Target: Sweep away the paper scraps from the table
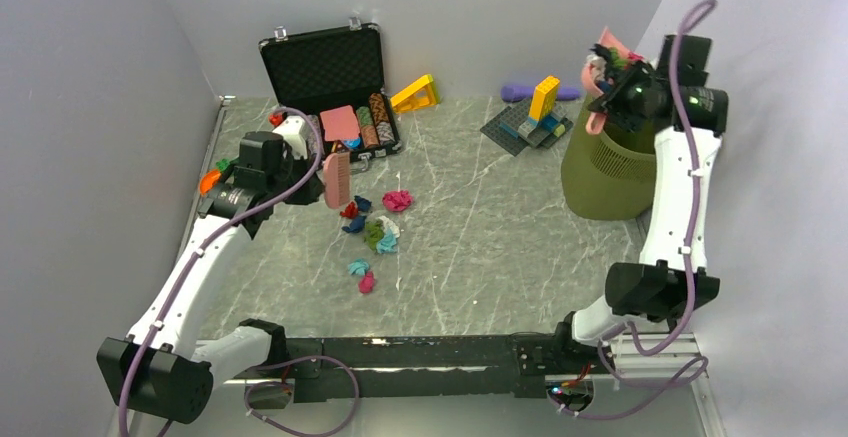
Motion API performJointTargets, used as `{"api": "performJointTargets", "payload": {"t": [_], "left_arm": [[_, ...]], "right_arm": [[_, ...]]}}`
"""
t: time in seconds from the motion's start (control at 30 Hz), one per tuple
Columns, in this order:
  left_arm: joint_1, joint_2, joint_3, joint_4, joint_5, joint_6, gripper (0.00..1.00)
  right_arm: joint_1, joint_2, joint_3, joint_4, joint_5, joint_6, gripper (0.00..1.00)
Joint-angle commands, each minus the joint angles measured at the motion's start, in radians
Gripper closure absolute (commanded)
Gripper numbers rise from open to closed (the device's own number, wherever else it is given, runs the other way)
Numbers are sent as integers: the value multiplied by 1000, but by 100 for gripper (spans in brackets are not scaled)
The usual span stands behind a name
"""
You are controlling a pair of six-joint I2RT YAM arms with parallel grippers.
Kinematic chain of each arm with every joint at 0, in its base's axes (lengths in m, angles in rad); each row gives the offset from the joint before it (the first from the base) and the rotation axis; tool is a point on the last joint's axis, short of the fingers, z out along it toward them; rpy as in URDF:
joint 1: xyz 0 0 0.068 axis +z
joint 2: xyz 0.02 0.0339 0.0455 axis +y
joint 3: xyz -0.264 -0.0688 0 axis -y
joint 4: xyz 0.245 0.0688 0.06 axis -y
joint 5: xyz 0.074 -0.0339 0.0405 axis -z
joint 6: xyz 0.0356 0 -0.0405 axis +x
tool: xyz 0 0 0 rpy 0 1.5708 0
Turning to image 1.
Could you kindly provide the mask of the pink dustpan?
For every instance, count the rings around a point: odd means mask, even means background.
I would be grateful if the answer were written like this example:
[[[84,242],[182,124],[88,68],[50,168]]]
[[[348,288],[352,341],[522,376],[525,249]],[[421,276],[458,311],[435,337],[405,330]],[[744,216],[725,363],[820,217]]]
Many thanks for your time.
[[[630,48],[625,46],[617,37],[615,37],[610,31],[609,27],[605,27],[602,30],[601,35],[597,40],[597,43],[607,48],[616,48],[622,56],[627,57],[627,59],[629,60],[629,65],[635,61],[643,59],[641,55],[634,53]],[[592,99],[599,98],[605,91],[610,90],[613,82],[613,73],[619,70],[624,69],[615,69],[612,65],[608,65],[606,63],[606,68],[603,73],[590,73],[589,69],[586,66],[585,59],[584,66],[581,70],[581,83],[583,85],[584,90],[587,92],[586,103],[590,103]]]

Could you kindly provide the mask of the pink hand brush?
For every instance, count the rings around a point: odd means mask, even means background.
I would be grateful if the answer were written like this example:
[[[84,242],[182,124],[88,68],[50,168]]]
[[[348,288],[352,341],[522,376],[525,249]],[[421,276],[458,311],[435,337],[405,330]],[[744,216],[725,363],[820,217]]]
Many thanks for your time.
[[[324,200],[328,208],[339,209],[350,201],[350,154],[331,153],[323,163]]]

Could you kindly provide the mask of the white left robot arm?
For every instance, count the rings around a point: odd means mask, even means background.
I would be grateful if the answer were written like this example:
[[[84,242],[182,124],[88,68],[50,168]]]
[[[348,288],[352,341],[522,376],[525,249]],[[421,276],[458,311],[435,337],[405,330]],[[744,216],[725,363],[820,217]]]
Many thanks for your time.
[[[285,368],[290,352],[279,324],[249,318],[210,343],[198,339],[231,265],[275,206],[310,205],[324,193],[324,152],[312,136],[249,132],[238,157],[201,180],[197,218],[170,276],[126,335],[105,339],[97,352],[120,435],[138,414],[190,424],[225,381],[251,368],[264,377]]]

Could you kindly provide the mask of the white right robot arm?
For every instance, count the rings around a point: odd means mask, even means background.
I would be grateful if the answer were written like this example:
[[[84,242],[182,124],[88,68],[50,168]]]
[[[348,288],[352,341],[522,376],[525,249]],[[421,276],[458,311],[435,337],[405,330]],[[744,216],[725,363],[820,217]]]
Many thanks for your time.
[[[604,59],[605,85],[595,92],[591,117],[623,131],[653,132],[656,174],[646,241],[635,263],[615,263],[604,294],[577,311],[571,334],[551,347],[553,363],[572,373],[586,364],[590,344],[606,341],[639,318],[676,321],[673,341],[693,313],[713,300],[720,281],[707,273],[705,213],[714,161],[728,117],[726,92],[707,86],[711,39],[666,36],[659,60],[631,57],[618,66],[613,42],[593,48]]]

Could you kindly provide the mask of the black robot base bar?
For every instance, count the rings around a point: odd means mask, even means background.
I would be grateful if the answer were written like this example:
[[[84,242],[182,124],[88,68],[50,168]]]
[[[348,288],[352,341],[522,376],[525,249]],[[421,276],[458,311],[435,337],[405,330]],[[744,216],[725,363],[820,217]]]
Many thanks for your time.
[[[297,403],[363,398],[507,394],[543,398],[549,386],[599,371],[592,348],[537,332],[483,336],[291,338],[290,370],[249,368],[252,382],[286,377]]]

